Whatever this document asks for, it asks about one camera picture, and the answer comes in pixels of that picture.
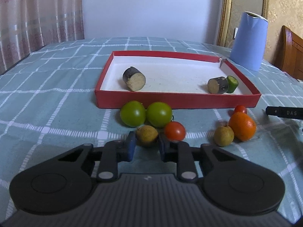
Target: red cardboard tray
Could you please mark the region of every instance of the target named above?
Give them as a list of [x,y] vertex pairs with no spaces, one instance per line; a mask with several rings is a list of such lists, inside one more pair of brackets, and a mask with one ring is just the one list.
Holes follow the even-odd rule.
[[[146,77],[145,86],[128,90],[123,72],[136,67]],[[207,82],[228,75],[239,81],[232,94],[209,94]],[[261,93],[228,60],[220,57],[166,51],[113,51],[95,88],[98,108],[119,109],[137,100],[147,108],[165,102],[172,109],[255,107]]]

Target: wooden headboard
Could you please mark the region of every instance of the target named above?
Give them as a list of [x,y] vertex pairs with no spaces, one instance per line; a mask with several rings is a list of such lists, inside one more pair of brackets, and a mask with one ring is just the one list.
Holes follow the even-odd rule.
[[275,66],[293,78],[303,80],[303,39],[286,26],[282,26],[282,33],[282,58]]

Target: checkered tablecloth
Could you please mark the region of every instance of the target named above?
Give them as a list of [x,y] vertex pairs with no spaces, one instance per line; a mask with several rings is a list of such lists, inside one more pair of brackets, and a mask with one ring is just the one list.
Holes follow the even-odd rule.
[[[121,124],[119,110],[98,109],[93,92],[109,55],[120,50],[230,54],[230,49],[214,45],[153,37],[64,42],[31,53],[0,76],[0,222],[15,211],[8,188],[18,172],[83,143],[103,146],[133,130]],[[258,105],[248,109],[258,129],[250,141],[225,149],[282,177],[286,193],[279,212],[295,222],[303,211],[302,125],[298,120],[268,117],[264,110],[267,106],[303,107],[302,85],[265,61],[259,72],[236,67],[262,93]],[[187,130],[185,141],[197,147],[212,142],[218,123],[229,120],[227,109],[173,113]],[[136,147],[132,162],[119,163],[119,172],[175,170],[174,163],[160,160],[157,148]]]

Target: curtain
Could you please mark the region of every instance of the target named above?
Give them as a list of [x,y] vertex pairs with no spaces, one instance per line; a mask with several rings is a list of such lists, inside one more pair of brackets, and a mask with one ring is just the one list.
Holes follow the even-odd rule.
[[0,74],[44,45],[79,39],[82,0],[0,0]]

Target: green tomato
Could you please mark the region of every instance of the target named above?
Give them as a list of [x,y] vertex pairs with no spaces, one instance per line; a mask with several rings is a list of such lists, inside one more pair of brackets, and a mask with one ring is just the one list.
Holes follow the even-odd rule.
[[121,108],[120,117],[126,125],[137,127],[144,124],[146,110],[142,103],[138,101],[130,101]]
[[163,128],[172,120],[172,109],[164,102],[154,102],[146,111],[146,118],[157,128]]

